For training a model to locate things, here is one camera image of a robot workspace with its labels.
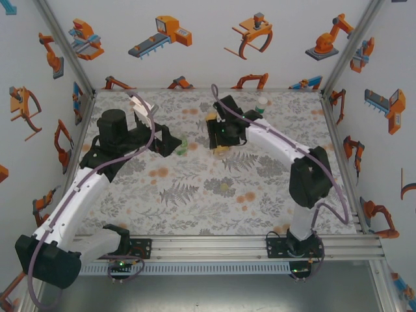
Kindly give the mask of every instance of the floral tablecloth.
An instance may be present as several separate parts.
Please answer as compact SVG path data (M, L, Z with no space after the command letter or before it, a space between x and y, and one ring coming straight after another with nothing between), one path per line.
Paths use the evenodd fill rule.
M243 111L254 109L259 92L227 90ZM95 233L111 223L135 235L260 235L283 233L289 227L294 202L289 194L289 171L253 144L234 147L226 159L209 150L205 116L214 111L209 90L140 92L160 107L155 121L172 134L186 136L188 151L163 158L146 151L118 172L87 217L78 234ZM343 187L331 138L317 93L262 92L269 99L263 116L275 128L307 146L328 152L331 170ZM98 135L96 122L107 109L126 112L129 129L135 126L125 92L99 92L83 144L82 156ZM334 189L324 201L342 212ZM355 233L329 211L318 217L318 233Z

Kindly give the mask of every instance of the grey floor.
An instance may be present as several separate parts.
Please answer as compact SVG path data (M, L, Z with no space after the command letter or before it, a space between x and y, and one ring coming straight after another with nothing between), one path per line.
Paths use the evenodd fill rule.
M44 289L51 303L56 291ZM142 276L125 285L80 277L54 311L379 311L365 263L326 262L306 283L288 276Z

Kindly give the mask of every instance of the metal vent grille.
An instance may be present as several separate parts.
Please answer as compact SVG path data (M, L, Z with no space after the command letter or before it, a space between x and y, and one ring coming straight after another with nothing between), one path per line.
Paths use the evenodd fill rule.
M125 272L111 275L134 274L140 268L137 264ZM108 263L90 263L81 269L80 276L107 275ZM289 262L271 261L263 264L254 262L223 263L146 263L141 275L247 275L247 274L290 274Z

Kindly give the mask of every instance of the white wall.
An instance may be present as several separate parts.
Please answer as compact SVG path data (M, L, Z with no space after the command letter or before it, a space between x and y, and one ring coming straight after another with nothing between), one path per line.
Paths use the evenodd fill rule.
M266 87L287 88L302 79L329 76L341 52L316 61L305 54L316 39L332 27L332 19L341 13L355 27L369 1L363 0L264 0L201 2L177 1L49 1L61 27L68 32L73 19L89 23L101 37L104 54L80 62L95 88L103 88L105 78L115 78L131 86L166 88L173 79L184 75L195 87L211 83L231 87L248 74L269 73ZM233 31L239 23L262 12L273 24L274 36L264 53L246 47L248 60L224 50L238 51L241 35ZM128 51L153 36L155 18L171 15L192 33L193 44L166 45L142 60ZM335 47L342 51L347 43L340 31Z
M64 186L66 176L53 145L54 133L60 118L68 128L75 144L81 124L75 126L72 90L76 77L64 61L64 76L54 80L52 68L46 60L46 49L39 43L38 33L50 35L32 1L13 0L18 8L15 16L6 16L0 8L0 164L9 170L9 177L0 183L0 291L21 272L14 244L21 234L31 235L36 228L32 215L32 201L40 199L56 185ZM57 56L58 45L51 44ZM42 112L33 117L42 130L28 141L32 133L22 118L13 122L10 113L10 86L25 86L37 97ZM29 101L34 112L34 104ZM66 150L70 145L64 135L60 143ZM44 211L51 212L62 196L62 188L55 193L55 201Z
M415 1L386 1L364 37L375 38L370 62L361 73L346 69L335 88L336 91L346 89L345 117L338 125L341 137L351 135L353 140L365 145L358 194L367 201L386 206L393 215L400 236L382 240L383 248L392 269L413 288L416 288L416 191L410 190L404 200L400 199L400 168L404 168L405 184L416 182L415 12ZM387 99L396 89L402 89L406 110L402 113L402 127L395 134L388 133L384 114L364 103L366 88ZM334 108L334 115L338 117L339 105ZM355 175L352 161L350 169ZM381 216L372 220L373 230L386 228Z

